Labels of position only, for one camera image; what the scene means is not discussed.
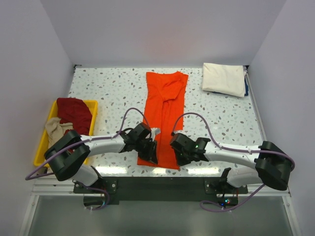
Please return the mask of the orange t-shirt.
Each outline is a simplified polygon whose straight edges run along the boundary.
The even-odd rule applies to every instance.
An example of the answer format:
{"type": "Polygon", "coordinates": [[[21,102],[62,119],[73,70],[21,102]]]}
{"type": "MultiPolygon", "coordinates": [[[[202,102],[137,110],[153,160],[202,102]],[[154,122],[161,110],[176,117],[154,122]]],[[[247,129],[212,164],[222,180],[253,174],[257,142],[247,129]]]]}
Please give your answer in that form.
{"type": "Polygon", "coordinates": [[[159,128],[157,141],[157,164],[138,158],[141,166],[179,169],[175,153],[170,146],[173,128],[183,129],[183,121],[177,121],[184,113],[185,92],[189,76],[182,72],[159,74],[147,72],[148,95],[144,115],[151,128],[159,128]]]}

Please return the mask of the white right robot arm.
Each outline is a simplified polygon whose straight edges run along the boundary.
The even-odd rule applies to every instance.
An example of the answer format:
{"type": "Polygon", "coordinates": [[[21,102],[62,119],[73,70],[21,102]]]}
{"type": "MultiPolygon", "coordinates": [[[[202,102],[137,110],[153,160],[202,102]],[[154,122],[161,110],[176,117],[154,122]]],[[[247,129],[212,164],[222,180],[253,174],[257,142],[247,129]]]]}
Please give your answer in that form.
{"type": "Polygon", "coordinates": [[[198,161],[222,161],[238,165],[224,171],[219,187],[224,193],[248,184],[264,184],[272,189],[286,191],[294,161],[274,143],[264,141],[258,146],[220,144],[209,138],[192,140],[185,134],[174,134],[170,146],[177,164],[198,161]]]}

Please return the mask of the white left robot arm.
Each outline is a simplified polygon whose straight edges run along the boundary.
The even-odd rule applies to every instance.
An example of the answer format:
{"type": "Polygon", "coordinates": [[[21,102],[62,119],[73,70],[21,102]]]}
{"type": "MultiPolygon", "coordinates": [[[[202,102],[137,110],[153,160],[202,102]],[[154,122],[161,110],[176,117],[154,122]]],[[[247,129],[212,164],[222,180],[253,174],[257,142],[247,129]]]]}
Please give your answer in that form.
{"type": "Polygon", "coordinates": [[[44,157],[58,181],[72,179],[96,193],[102,187],[101,176],[95,167],[84,164],[87,158],[136,151],[139,158],[157,164],[155,137],[158,134],[159,128],[150,128],[143,122],[113,136],[86,136],[69,131],[45,152],[44,157]]]}

